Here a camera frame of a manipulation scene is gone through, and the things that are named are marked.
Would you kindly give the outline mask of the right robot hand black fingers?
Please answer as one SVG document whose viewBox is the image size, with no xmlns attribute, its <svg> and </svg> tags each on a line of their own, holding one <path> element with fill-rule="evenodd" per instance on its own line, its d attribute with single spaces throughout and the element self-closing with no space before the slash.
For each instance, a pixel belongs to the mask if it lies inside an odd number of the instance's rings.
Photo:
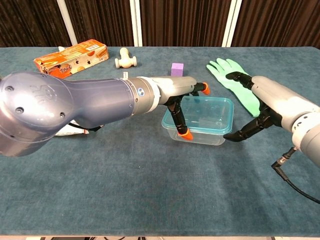
<svg viewBox="0 0 320 240">
<path fill-rule="evenodd" d="M 250 90 L 258 98 L 260 111 L 242 129 L 225 134 L 226 140 L 241 142 L 275 125 L 291 132 L 292 141 L 297 143 L 320 125 L 320 107 L 288 87 L 264 76 L 249 76 L 239 71 L 225 77 Z"/>
</svg>

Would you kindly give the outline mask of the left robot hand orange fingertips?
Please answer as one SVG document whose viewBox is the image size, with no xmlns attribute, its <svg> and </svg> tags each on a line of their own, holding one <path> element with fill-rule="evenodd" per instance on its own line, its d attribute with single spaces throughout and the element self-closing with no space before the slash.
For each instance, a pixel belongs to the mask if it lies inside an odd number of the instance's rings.
<svg viewBox="0 0 320 240">
<path fill-rule="evenodd" d="M 178 135 L 187 141 L 193 140 L 181 109 L 181 101 L 184 96 L 198 96 L 199 92 L 209 95 L 209 85 L 206 82 L 198 82 L 191 76 L 159 76 L 154 77 L 153 81 L 160 91 L 159 104 L 167 106 Z"/>
</svg>

